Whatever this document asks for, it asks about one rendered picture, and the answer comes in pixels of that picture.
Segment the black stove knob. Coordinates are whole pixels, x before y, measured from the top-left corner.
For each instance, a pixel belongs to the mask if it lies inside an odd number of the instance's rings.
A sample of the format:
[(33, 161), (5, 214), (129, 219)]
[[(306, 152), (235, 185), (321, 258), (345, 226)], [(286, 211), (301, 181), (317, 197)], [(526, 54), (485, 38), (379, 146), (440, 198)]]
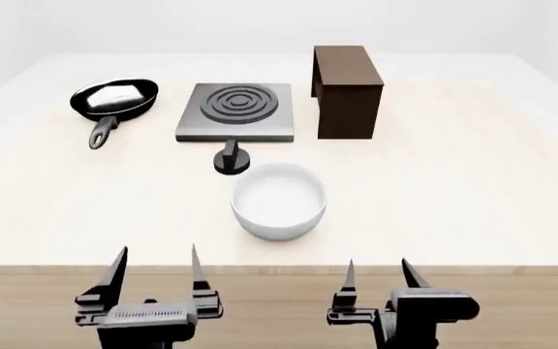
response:
[(236, 139), (227, 140), (223, 150), (215, 154), (213, 166), (222, 175), (239, 175), (250, 168), (250, 154), (239, 147)]

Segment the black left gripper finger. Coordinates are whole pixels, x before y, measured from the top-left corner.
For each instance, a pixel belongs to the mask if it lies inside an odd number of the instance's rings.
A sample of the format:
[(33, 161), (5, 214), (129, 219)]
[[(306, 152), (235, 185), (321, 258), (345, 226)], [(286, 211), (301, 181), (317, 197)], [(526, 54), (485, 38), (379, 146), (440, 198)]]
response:
[(192, 276), (192, 296), (198, 316), (223, 316), (220, 295), (205, 278), (196, 246), (192, 246)]
[(79, 314), (108, 313), (118, 304), (127, 258), (128, 247), (124, 246), (98, 283), (75, 298)]

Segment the white bowl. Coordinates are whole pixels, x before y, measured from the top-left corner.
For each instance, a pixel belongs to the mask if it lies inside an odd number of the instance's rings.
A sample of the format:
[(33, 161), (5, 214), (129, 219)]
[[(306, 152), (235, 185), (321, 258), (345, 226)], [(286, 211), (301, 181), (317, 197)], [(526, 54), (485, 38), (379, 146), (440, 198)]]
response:
[(290, 162), (256, 165), (237, 177), (232, 187), (232, 213), (255, 238), (295, 240), (321, 222), (326, 188), (308, 168)]

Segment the dark brown wooden box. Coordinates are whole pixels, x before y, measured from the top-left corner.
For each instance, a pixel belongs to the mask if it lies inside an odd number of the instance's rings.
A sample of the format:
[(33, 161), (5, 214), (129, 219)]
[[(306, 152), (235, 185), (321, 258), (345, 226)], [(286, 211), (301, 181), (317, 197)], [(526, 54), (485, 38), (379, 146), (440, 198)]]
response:
[(372, 139), (384, 81), (363, 46), (315, 46), (311, 92), (319, 139)]

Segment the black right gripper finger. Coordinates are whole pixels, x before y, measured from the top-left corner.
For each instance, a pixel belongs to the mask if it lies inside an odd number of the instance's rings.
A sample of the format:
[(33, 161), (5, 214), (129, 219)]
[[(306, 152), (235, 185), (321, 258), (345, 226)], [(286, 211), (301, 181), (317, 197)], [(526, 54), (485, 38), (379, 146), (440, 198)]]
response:
[(401, 268), (409, 288), (431, 288), (431, 285), (418, 273), (418, 271), (407, 261), (406, 258), (401, 260)]
[(354, 310), (356, 302), (355, 266), (354, 261), (350, 260), (344, 284), (341, 290), (334, 294), (331, 308), (333, 310)]

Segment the black frying pan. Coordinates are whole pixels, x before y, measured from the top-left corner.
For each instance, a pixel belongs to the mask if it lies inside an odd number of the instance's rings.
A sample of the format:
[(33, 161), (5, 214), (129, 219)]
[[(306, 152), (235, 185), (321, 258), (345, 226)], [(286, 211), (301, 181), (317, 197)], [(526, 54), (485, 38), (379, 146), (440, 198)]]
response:
[(75, 92), (70, 98), (70, 107), (84, 118), (96, 122), (88, 146), (97, 150), (119, 124), (148, 112), (155, 104), (158, 93), (158, 84), (149, 79), (100, 80)]

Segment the grey square stove with coil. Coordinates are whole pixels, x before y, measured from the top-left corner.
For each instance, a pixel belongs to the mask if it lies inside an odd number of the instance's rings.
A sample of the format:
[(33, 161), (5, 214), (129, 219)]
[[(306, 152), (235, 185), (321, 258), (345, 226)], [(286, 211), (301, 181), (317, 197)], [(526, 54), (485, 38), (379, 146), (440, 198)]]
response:
[(292, 142), (288, 83), (197, 83), (175, 130), (178, 142)]

